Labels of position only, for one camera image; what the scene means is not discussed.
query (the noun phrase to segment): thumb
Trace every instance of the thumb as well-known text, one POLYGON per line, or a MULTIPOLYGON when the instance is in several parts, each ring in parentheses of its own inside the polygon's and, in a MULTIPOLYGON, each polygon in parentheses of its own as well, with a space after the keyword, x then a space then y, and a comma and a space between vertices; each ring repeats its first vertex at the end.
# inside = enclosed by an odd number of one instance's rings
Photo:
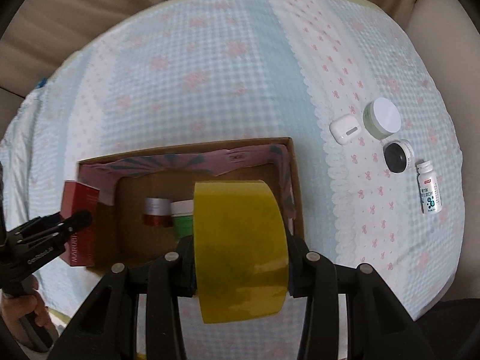
POLYGON ((32 295, 12 299, 2 299, 2 313, 9 319, 19 319, 31 313, 37 306, 37 298, 32 295))

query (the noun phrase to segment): white pill bottle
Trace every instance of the white pill bottle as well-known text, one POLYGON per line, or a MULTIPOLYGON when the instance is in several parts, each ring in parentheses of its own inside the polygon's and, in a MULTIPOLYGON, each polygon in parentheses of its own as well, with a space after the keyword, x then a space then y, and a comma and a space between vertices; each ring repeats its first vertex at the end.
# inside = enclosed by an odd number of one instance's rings
POLYGON ((418 185, 420 187, 421 205, 424 214, 434 214, 442 210, 442 198, 438 187, 437 172, 431 161, 417 165, 418 185))

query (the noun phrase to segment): human hand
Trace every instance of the human hand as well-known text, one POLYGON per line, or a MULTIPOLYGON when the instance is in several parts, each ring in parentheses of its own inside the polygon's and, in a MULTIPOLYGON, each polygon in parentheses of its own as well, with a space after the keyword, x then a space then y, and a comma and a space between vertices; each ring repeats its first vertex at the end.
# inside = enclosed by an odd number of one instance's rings
MULTIPOLYGON (((38 281, 36 278, 33 278, 32 286, 34 290, 38 290, 38 281)), ((3 321, 14 338, 20 344, 30 348, 32 347, 32 343, 19 319, 32 311, 36 314, 35 323, 37 326, 45 327, 47 330, 55 329, 55 326, 50 319, 49 312, 45 307, 45 302, 37 291, 35 291, 33 295, 26 295, 12 299, 7 299, 2 294, 0 315, 3 318, 3 321)))

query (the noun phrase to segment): white lid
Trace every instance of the white lid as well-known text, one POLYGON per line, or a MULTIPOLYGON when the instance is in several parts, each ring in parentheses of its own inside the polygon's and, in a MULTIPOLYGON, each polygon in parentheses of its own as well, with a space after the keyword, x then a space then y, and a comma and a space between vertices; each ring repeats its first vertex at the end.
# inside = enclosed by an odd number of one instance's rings
POLYGON ((427 173, 434 169, 431 161, 425 161, 417 165, 418 173, 427 173))
POLYGON ((145 214, 153 216, 170 215, 170 199, 146 198, 145 214))
POLYGON ((178 214, 191 214, 194 212, 194 201, 193 200, 182 200, 181 202, 173 202, 170 205, 172 215, 178 214))
POLYGON ((371 108, 371 121, 383 134, 393 134, 400 130, 402 118, 395 104, 385 97, 379 97, 371 108))

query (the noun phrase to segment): pink paper lining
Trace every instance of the pink paper lining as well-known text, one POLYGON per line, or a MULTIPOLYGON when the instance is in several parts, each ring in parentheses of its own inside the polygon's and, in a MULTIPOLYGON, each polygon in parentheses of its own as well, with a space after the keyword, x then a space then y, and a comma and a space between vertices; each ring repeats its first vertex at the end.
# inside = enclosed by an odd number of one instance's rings
POLYGON ((100 202, 114 205, 122 177, 140 177, 164 170, 206 171, 219 176, 235 169, 274 164, 280 175, 284 219, 295 218, 290 156, 285 145, 257 145, 193 154, 161 154, 123 158, 111 163, 80 165, 78 181, 100 190, 100 202))

